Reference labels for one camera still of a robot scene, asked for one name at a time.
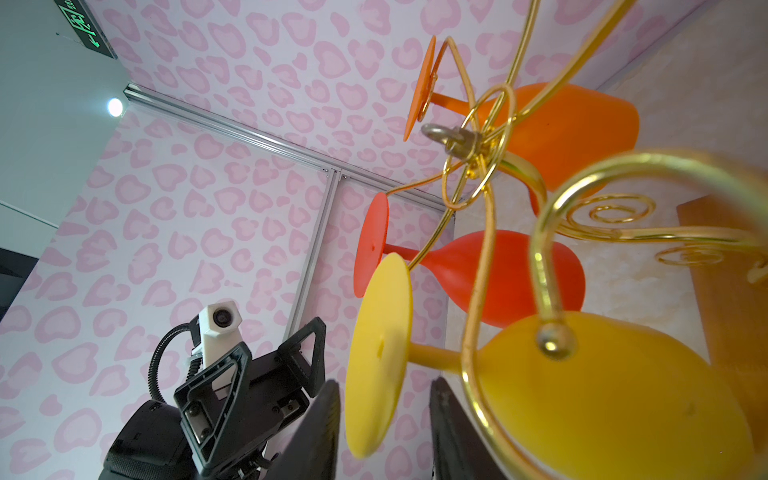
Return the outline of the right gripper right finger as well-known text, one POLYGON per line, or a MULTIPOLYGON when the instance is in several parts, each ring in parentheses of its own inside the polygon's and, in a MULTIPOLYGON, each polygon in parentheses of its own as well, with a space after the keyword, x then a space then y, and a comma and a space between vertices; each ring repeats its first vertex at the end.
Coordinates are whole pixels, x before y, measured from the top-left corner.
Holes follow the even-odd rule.
POLYGON ((436 479, 506 479, 444 378, 431 383, 429 410, 436 479))

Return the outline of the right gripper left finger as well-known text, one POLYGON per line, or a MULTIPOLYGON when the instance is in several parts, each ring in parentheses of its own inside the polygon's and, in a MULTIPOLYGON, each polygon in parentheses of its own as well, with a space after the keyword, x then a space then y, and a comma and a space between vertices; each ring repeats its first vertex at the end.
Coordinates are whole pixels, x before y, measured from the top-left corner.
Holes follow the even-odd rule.
POLYGON ((339 446, 339 384, 326 381, 266 479, 334 479, 339 446))

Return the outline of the yellow wine glass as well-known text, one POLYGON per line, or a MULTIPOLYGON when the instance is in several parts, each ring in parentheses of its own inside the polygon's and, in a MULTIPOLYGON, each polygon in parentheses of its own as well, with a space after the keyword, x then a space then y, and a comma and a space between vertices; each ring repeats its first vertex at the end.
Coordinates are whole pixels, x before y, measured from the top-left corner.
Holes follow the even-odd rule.
MULTIPOLYGON (((414 362, 459 373, 455 351, 411 340, 406 261, 357 262, 361 298, 345 387, 351 453, 372 455, 392 423, 414 362)), ((535 345, 535 317, 476 355, 489 407, 528 454, 570 479, 732 479, 752 462, 748 421, 727 383, 685 344, 652 328, 569 312, 576 352, 556 361, 535 345)))

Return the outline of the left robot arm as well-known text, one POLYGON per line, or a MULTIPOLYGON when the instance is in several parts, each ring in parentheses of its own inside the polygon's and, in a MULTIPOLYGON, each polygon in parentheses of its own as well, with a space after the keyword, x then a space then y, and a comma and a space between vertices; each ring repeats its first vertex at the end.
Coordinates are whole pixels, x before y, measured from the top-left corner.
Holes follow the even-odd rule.
POLYGON ((177 388, 172 404, 146 401, 113 441, 101 478, 281 477, 292 448, 264 453, 321 392, 325 339, 326 325, 315 317, 258 358, 239 342, 177 388))

